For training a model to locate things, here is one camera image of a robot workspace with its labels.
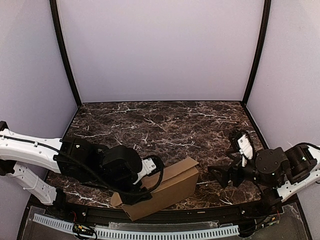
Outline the brown cardboard box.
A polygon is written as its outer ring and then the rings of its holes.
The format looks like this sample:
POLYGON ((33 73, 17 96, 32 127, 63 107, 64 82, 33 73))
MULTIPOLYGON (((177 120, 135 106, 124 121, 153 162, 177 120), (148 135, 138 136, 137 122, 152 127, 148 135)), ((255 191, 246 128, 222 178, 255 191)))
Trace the brown cardboard box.
POLYGON ((113 207, 121 207, 132 221, 170 207, 194 194, 199 177, 198 164, 199 162, 193 158, 187 157, 166 167, 160 185, 151 192, 151 199, 129 205, 115 192, 110 204, 113 207))

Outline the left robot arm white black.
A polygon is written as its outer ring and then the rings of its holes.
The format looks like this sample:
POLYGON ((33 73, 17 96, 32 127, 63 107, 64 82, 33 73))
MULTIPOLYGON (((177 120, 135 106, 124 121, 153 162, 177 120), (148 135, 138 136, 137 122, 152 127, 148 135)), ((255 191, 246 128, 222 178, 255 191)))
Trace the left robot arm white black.
POLYGON ((15 179, 47 206, 62 205, 66 195, 27 165, 71 177, 85 186, 117 192, 124 203, 134 205, 152 197, 141 180, 161 171, 157 161, 156 156, 141 158, 124 145, 109 148, 83 138, 37 138, 17 134, 5 121, 0 123, 1 176, 15 179))

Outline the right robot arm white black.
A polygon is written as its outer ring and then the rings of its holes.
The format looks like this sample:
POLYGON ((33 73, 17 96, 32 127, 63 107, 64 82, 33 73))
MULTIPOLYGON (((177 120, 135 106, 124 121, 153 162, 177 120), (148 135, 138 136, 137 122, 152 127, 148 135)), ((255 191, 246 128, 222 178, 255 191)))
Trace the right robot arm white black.
POLYGON ((259 150, 245 166, 231 152, 229 157, 231 164, 208 166, 208 172, 222 188, 229 182, 238 187, 243 181, 264 186, 260 197, 268 206, 283 203, 320 180, 320 148, 311 143, 298 143, 286 151, 281 147, 259 150))

